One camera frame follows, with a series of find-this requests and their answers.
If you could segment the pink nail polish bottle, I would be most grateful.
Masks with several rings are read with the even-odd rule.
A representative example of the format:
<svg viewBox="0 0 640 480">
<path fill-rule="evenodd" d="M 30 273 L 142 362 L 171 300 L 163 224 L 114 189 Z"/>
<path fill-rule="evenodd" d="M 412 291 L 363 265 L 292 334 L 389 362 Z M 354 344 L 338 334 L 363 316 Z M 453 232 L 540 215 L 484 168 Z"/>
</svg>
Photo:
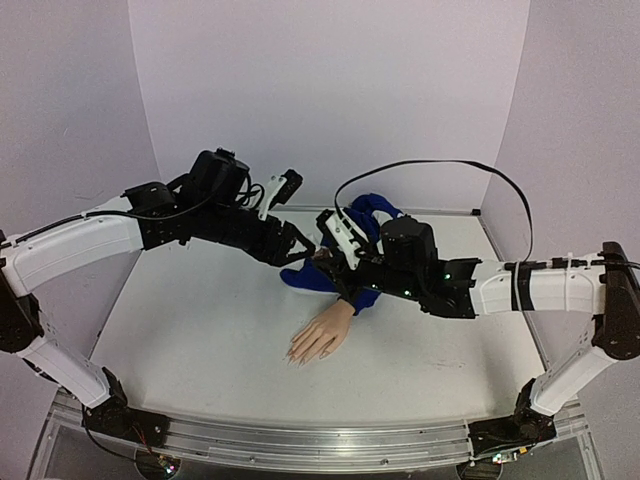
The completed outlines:
<svg viewBox="0 0 640 480">
<path fill-rule="evenodd" d="M 314 260 L 327 259 L 327 258 L 330 258 L 331 256 L 332 256 L 332 253 L 330 250 L 320 249 L 315 252 L 315 254 L 313 255 L 313 259 Z"/>
</svg>

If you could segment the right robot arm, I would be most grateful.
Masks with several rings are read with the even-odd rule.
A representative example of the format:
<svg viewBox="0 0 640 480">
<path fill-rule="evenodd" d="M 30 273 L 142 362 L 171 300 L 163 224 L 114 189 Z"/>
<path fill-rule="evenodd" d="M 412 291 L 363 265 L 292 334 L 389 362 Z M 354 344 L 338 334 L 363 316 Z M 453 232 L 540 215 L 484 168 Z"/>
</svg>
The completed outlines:
<svg viewBox="0 0 640 480">
<path fill-rule="evenodd" d="M 444 260 L 431 226 L 409 216 L 384 223 L 378 243 L 340 211 L 325 210 L 316 223 L 330 253 L 314 264 L 349 301 L 376 291 L 450 320 L 532 311 L 590 315 L 569 351 L 521 389 L 512 414 L 469 424 L 472 459 L 499 462 L 553 440 L 554 417 L 569 399 L 613 364 L 639 355 L 639 282 L 616 242 L 584 257 Z"/>
</svg>

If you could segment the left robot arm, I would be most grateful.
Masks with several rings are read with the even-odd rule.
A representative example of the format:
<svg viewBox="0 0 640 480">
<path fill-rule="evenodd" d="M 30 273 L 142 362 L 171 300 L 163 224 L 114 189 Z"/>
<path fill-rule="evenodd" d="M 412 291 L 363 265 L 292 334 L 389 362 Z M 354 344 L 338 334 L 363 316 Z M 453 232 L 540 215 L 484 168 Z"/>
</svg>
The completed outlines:
<svg viewBox="0 0 640 480">
<path fill-rule="evenodd" d="M 313 242 L 269 213 L 286 204 L 302 182 L 289 169 L 261 186 L 233 152 L 205 150 L 189 172 L 167 184 L 139 185 L 94 209 L 3 237 L 2 352 L 20 357 L 73 395 L 88 431 L 162 445 L 168 417 L 131 407 L 114 373 L 64 345 L 45 320 L 35 289 L 101 260 L 192 239 L 238 249 L 273 267 L 309 258 Z"/>
</svg>

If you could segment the mannequin hand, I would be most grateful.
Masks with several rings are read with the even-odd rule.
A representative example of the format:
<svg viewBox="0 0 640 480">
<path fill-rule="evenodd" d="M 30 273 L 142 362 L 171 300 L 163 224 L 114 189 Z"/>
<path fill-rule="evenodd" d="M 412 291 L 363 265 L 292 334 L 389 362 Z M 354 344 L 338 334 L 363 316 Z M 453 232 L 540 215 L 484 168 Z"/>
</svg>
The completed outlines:
<svg viewBox="0 0 640 480">
<path fill-rule="evenodd" d="M 303 366 L 333 353 L 346 339 L 354 314 L 351 304 L 337 300 L 291 339 L 288 361 Z"/>
</svg>

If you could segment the aluminium table front rail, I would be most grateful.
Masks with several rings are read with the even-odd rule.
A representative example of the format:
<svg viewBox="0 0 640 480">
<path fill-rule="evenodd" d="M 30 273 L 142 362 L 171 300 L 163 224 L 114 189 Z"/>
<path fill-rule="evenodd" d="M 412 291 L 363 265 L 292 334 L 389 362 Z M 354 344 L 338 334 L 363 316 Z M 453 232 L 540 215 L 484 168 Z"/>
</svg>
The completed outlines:
<svg viewBox="0 0 640 480">
<path fill-rule="evenodd" d="M 102 438 L 145 453 L 300 473 L 413 471 L 483 460 L 507 464 L 529 457 L 540 459 L 553 448 L 575 441 L 575 449 L 552 462 L 552 468 L 566 467 L 575 459 L 580 475 L 587 479 L 603 476 L 586 417 L 576 399 L 555 415 L 540 440 L 511 445 L 502 418 L 374 426 L 252 425 L 167 416 L 133 407 L 102 407 L 85 421 L 78 400 L 60 390 L 33 456 L 30 478 L 44 476 L 65 428 L 79 432 L 86 441 Z"/>
</svg>

